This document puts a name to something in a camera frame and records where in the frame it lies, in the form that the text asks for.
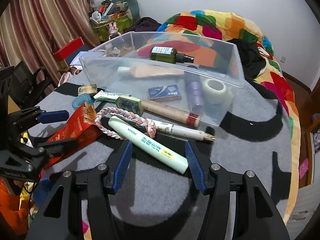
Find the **blue tape roll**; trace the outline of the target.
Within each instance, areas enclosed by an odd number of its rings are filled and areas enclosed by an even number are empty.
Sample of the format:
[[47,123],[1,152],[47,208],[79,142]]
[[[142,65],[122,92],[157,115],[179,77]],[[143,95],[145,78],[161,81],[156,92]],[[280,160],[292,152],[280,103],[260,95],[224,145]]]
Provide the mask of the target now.
[[77,110],[84,103],[88,103],[90,105],[94,105],[92,97],[87,93],[77,96],[72,102],[72,107],[73,107],[74,110]]

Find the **red envelope packet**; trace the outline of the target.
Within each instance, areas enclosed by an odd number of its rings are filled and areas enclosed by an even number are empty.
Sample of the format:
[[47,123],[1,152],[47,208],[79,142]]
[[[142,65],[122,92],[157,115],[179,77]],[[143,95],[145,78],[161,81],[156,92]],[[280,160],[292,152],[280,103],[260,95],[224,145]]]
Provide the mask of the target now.
[[86,102],[75,110],[63,128],[55,132],[46,142],[75,139],[77,145],[68,149],[61,156],[50,158],[44,166],[44,170],[70,157],[101,137],[102,131],[94,123],[95,116],[96,111],[93,105]]

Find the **gold metal lighter case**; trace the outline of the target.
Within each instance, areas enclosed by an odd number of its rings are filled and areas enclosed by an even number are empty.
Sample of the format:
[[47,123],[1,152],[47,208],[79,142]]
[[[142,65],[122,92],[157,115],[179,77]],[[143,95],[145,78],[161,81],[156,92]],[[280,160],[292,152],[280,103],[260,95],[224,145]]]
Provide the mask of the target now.
[[90,96],[94,96],[97,92],[97,85],[82,85],[78,88],[78,95],[89,94]]

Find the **white ointment tube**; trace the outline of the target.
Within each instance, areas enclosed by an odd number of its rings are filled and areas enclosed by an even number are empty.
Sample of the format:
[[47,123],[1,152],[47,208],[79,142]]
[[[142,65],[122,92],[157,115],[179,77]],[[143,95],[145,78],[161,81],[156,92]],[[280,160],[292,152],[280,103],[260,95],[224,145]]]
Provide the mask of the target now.
[[99,101],[115,102],[122,95],[127,96],[127,94],[105,92],[105,91],[101,90],[97,94],[95,94],[93,96],[93,98],[95,100],[99,100]]

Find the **small green box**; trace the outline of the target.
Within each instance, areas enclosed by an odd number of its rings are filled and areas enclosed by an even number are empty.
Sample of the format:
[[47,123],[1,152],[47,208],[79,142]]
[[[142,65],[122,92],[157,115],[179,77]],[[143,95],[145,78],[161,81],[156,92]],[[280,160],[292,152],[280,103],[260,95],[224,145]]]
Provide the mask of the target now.
[[121,95],[119,98],[117,98],[115,104],[119,109],[123,109],[128,112],[133,112],[138,115],[143,113],[141,100],[132,96]]

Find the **peach cosmetic tube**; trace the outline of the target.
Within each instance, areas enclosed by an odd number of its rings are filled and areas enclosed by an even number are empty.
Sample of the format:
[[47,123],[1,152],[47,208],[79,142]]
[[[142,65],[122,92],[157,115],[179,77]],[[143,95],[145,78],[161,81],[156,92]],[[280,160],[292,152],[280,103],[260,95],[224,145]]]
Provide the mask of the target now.
[[118,67],[117,73],[121,77],[147,78],[160,76],[178,76],[183,75],[184,71],[162,66],[148,64],[138,64],[131,67]]

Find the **pale green Miniso tube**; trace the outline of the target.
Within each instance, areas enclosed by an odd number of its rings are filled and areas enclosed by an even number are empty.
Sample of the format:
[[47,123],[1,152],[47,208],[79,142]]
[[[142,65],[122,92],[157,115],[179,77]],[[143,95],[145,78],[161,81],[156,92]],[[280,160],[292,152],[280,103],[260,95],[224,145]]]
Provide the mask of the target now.
[[108,124],[124,138],[168,167],[181,174],[186,172],[188,162],[185,157],[151,139],[116,116],[111,117]]

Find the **white patterned pen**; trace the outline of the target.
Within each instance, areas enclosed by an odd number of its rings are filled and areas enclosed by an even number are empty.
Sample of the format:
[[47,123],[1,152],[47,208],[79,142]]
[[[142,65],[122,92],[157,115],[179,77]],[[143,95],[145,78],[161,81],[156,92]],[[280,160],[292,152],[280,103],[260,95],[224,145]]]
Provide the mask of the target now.
[[211,135],[209,133],[206,133],[204,131],[198,130],[198,129],[191,129],[175,124],[169,124],[166,122],[156,121],[152,120],[152,122],[155,124],[157,131],[176,135],[178,137],[184,137],[188,139],[198,140],[198,141],[214,141],[216,140],[216,137],[214,135]]

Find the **tan roll with red band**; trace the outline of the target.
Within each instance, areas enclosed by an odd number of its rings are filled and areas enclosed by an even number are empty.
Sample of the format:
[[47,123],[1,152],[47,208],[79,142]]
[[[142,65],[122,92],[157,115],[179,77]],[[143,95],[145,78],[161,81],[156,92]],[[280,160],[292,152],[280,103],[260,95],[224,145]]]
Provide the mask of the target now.
[[152,100],[142,100],[142,107],[144,110],[163,116],[165,118],[198,128],[200,125],[200,116],[176,107],[155,102]]

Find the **blue Max staples box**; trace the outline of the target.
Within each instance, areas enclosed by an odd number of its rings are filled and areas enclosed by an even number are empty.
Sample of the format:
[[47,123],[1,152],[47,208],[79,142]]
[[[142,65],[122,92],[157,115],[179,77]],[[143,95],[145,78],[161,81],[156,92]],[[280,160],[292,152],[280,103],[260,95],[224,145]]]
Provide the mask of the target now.
[[153,101],[169,101],[181,98],[177,85],[151,87],[148,89],[148,99]]

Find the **green glass spray bottle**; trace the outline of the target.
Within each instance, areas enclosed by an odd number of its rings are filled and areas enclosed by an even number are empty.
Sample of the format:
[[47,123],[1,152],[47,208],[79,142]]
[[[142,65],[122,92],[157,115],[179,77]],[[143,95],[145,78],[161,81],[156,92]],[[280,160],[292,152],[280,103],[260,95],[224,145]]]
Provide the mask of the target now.
[[194,57],[179,53],[172,47],[154,46],[149,53],[150,60],[166,63],[193,63]]

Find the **white gauze tape roll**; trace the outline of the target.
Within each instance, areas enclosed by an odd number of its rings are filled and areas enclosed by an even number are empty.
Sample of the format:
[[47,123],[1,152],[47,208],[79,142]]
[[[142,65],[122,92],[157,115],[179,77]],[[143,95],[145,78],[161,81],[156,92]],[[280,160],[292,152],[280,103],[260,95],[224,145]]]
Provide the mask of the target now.
[[211,105],[218,105],[225,100],[227,95],[227,87],[224,83],[213,80],[205,79],[202,81],[202,88],[204,97]]

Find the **purple cylinder bottle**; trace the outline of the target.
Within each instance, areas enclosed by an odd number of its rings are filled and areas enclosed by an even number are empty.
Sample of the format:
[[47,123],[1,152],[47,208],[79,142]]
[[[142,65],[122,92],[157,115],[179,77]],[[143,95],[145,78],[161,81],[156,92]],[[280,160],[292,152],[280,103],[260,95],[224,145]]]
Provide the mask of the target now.
[[204,108],[204,100],[200,76],[191,72],[184,72],[184,81],[190,111],[201,115]]

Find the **dark purple clothes pile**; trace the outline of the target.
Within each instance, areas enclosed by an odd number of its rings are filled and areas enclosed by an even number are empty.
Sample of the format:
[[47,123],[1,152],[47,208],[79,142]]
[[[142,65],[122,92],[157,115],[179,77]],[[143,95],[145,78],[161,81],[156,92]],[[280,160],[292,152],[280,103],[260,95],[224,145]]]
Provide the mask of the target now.
[[144,32],[144,31],[157,31],[161,26],[156,20],[150,17],[143,17],[139,19],[130,29],[130,31]]

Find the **clear plastic storage bin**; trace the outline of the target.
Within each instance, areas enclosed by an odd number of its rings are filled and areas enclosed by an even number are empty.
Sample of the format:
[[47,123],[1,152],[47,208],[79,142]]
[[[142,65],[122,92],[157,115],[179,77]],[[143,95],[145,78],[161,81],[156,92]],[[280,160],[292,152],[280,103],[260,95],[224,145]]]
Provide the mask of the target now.
[[219,126],[245,83],[236,45],[183,33],[129,32],[80,57],[90,83]]

